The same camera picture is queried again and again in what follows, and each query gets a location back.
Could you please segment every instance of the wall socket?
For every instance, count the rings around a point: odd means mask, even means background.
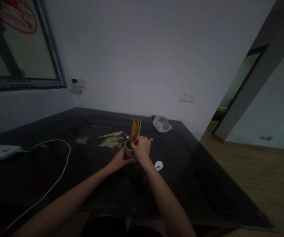
[[[86,88],[86,81],[82,79],[77,79],[77,84],[80,88]]]
[[[193,103],[194,102],[194,98],[195,98],[194,95],[181,93],[179,100],[180,101]]]
[[[271,141],[272,137],[260,136],[259,139],[262,139],[262,140],[265,140],[265,141]]]
[[[70,86],[70,88],[72,89],[73,92],[82,91],[82,89],[80,89],[78,83],[70,84],[69,86]]]

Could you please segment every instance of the baseboard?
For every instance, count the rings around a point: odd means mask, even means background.
[[[277,150],[277,151],[284,151],[282,148],[275,148],[275,147],[270,147],[270,146],[260,146],[260,145],[252,145],[252,144],[244,144],[244,143],[235,143],[235,142],[224,142],[224,144],[232,144],[232,145],[238,145],[238,146],[244,146],[248,148],[256,148],[259,150]]]
[[[220,138],[218,135],[213,134],[213,136],[221,143],[226,143],[222,138]]]
[[[218,135],[213,135],[219,142],[221,142],[222,144],[228,144],[228,145],[238,145],[238,146],[244,146],[244,147],[248,147],[248,148],[256,148],[256,149],[261,149],[261,150],[277,150],[277,151],[283,151],[284,149],[282,148],[275,148],[275,147],[269,147],[269,146],[260,146],[260,145],[251,145],[251,144],[244,144],[244,143],[235,143],[235,142],[227,142],[224,141],[222,138],[220,138]]]

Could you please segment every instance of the red sign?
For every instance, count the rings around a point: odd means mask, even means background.
[[[25,34],[34,34],[38,29],[37,19],[26,0],[0,0],[0,19]]]

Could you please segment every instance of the chopstick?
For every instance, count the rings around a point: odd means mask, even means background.
[[[137,138],[140,135],[141,126],[142,126],[142,120],[140,121],[140,119],[138,119],[138,120],[133,119],[132,132],[134,133],[135,138]],[[133,141],[133,133],[131,134],[130,144]]]

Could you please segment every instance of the hand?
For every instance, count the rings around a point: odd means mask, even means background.
[[[152,164],[151,159],[149,158],[149,151],[151,150],[151,141],[147,139],[147,137],[139,136],[136,138],[135,142],[131,143],[131,147],[133,148],[136,157],[138,158],[142,167],[148,164]]]
[[[110,163],[106,166],[106,168],[110,171],[110,173],[113,173],[119,169],[121,169],[123,166],[131,163],[134,159],[124,160],[125,146],[121,148],[121,150],[114,156],[114,158],[110,161]]]

